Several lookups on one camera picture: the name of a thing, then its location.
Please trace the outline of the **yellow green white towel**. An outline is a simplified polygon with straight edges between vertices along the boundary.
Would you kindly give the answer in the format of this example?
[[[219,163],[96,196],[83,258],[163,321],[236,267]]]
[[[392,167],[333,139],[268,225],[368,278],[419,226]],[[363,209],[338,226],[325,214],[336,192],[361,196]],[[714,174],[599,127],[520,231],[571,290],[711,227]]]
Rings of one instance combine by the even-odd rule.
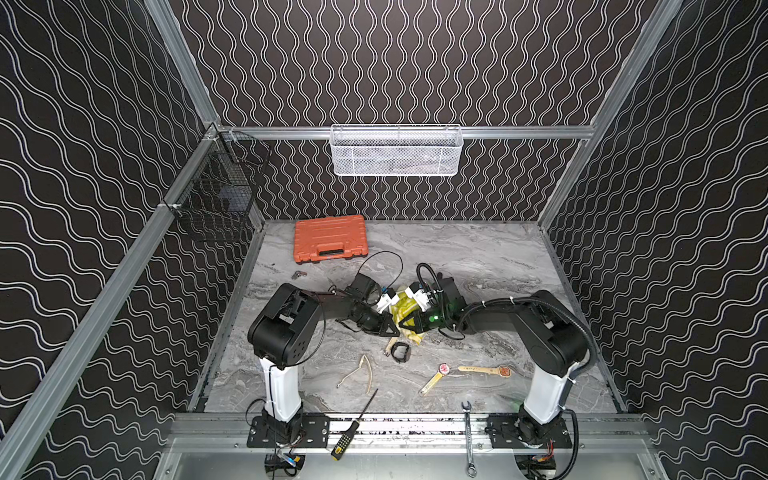
[[[420,311],[421,308],[418,306],[417,302],[409,298],[404,292],[399,292],[395,302],[389,306],[389,313],[393,316],[393,320],[395,321],[398,330],[406,339],[415,345],[421,344],[424,333],[415,333],[412,330],[400,327],[399,323],[405,320],[411,313]]]

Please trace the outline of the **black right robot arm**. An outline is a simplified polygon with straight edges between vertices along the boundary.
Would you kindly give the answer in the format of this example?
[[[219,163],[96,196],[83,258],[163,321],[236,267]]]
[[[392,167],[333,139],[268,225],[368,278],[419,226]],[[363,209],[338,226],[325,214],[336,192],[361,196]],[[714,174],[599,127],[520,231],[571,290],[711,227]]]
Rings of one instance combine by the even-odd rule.
[[[529,447],[545,445],[559,429],[572,385],[597,361],[594,336],[551,292],[468,303],[454,281],[427,263],[416,266],[416,286],[427,296],[427,310],[400,322],[415,333],[436,330],[461,341],[487,332],[517,334],[534,363],[528,394],[519,407],[517,438]]]

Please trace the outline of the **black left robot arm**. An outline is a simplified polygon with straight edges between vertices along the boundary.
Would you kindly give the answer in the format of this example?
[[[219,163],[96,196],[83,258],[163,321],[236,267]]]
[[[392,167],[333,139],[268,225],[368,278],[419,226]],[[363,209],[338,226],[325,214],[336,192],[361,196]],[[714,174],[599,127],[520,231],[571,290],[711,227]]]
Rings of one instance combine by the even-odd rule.
[[[266,381],[266,399],[254,431],[263,432],[278,447],[300,442],[304,407],[298,368],[311,357],[307,350],[316,328],[325,333],[330,320],[351,321],[355,332],[396,338],[399,330],[390,307],[397,302],[393,288],[383,288],[363,274],[344,289],[326,292],[280,285],[247,333]]]

